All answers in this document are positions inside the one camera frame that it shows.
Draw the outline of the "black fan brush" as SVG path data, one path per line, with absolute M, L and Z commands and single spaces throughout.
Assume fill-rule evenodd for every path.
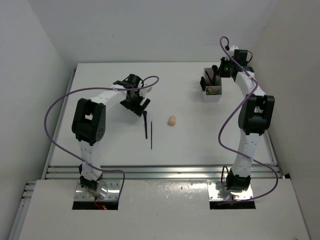
M 206 90 L 207 84 L 206 84 L 206 80 L 203 76 L 200 79 L 200 86 L 201 86 L 202 91 L 204 92 Z

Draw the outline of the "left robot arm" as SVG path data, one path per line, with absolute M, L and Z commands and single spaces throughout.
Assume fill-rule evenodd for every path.
M 78 140 L 81 158 L 84 162 L 79 167 L 80 184 L 91 194 L 100 194 L 103 172 L 99 164 L 97 150 L 99 141 L 106 133 L 106 114 L 117 104 L 138 117 L 143 115 L 150 99 L 146 95 L 152 90 L 145 80 L 130 74 L 122 81 L 115 81 L 111 89 L 101 94 L 77 102 L 71 130 Z

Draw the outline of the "long black brush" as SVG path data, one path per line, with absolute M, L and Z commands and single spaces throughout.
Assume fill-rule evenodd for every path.
M 216 79 L 217 79 L 217 73 L 218 73 L 218 66 L 217 65 L 212 65 L 212 71 L 213 71 L 213 77 L 212 77 L 212 85 L 216 85 Z

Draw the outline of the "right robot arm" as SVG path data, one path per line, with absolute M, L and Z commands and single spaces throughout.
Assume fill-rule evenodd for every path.
M 248 190 L 256 147 L 271 125 L 275 105 L 275 97 L 259 87 L 254 70 L 248 66 L 248 54 L 251 54 L 248 50 L 229 47 L 227 57 L 221 58 L 217 70 L 219 77 L 232 78 L 244 96 L 244 100 L 231 114 L 234 116 L 239 111 L 240 141 L 238 150 L 233 151 L 236 153 L 235 161 L 225 180 L 225 188 L 230 192 Z

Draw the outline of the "green tube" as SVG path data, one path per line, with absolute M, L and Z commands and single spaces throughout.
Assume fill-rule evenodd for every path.
M 206 91 L 206 95 L 207 96 L 219 96 L 219 95 L 221 95 L 221 93 Z

